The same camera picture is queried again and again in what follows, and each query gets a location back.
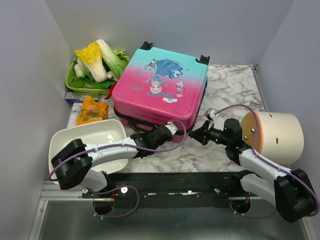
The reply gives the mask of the pink and teal kids suitcase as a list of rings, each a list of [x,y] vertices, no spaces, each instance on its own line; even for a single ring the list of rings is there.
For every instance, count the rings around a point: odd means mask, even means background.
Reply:
[[[173,142],[180,142],[195,126],[208,84],[209,62],[209,56],[196,58],[145,41],[112,90],[115,115],[139,132],[178,120]]]

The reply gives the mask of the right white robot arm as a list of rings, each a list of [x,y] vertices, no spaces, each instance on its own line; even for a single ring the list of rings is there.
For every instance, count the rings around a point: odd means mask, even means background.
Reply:
[[[207,120],[200,128],[191,131],[189,137],[204,146],[210,141],[224,145],[227,157],[246,168],[230,183],[230,191],[234,195],[249,192],[261,197],[274,205],[289,223],[320,212],[320,201],[308,175],[301,169],[291,170],[253,151],[244,141],[238,120],[227,119],[222,130]]]

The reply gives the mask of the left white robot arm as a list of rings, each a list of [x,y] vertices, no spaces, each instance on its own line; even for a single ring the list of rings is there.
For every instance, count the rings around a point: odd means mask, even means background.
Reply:
[[[107,175],[92,169],[100,164],[121,159],[131,160],[152,155],[157,148],[173,139],[178,128],[173,122],[154,128],[148,133],[135,133],[113,143],[85,144],[72,140],[52,159],[51,164],[61,190],[76,186],[92,189],[99,197],[110,194]]]

